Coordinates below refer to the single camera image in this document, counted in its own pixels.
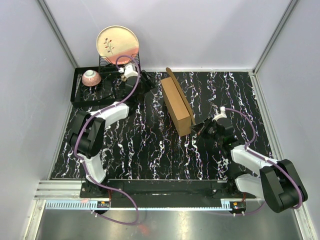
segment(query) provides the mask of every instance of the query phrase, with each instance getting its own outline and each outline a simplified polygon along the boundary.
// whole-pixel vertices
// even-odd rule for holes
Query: black marble tabletop
[[[145,95],[137,108],[104,132],[100,158],[109,179],[214,180],[226,179],[230,160],[224,159],[215,143],[190,135],[179,137],[164,105],[160,81],[166,72],[151,72],[158,85]],[[221,106],[247,114],[253,122],[256,141],[250,146],[272,157],[256,95],[247,72],[175,72],[188,99],[195,122],[219,113]],[[89,91],[95,97],[94,88]],[[98,107],[85,108],[86,111]],[[84,169],[67,144],[73,121],[80,109],[73,108],[51,179],[81,179]],[[250,125],[237,113],[227,112],[235,134],[249,141]]]

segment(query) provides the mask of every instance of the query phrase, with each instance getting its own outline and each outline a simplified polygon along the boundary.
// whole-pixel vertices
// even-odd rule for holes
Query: pink bowl
[[[87,70],[82,75],[82,83],[87,87],[93,87],[101,82],[101,76],[94,70]]]

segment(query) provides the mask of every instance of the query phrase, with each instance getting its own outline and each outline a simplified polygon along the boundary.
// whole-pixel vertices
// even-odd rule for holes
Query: cardboard box
[[[170,68],[165,69],[170,77],[161,80],[164,103],[168,108],[174,126],[180,137],[191,133],[191,125],[196,124],[194,113]]]

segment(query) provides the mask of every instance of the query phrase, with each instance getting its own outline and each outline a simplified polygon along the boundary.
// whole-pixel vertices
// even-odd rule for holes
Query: black dish rack
[[[141,69],[139,54],[133,54],[132,57]],[[82,75],[87,70],[100,74],[101,82],[98,85],[89,87],[82,83]],[[99,66],[77,67],[74,70],[70,101],[75,108],[111,105],[121,97],[119,92],[122,83],[117,67],[106,56],[99,56]]]

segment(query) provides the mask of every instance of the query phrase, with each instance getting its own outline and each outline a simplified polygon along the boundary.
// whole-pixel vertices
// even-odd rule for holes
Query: plate
[[[116,64],[121,55],[138,54],[139,42],[136,35],[124,26],[109,26],[103,29],[96,38],[96,49],[99,55],[108,62]],[[119,59],[118,64],[127,64],[127,57]]]

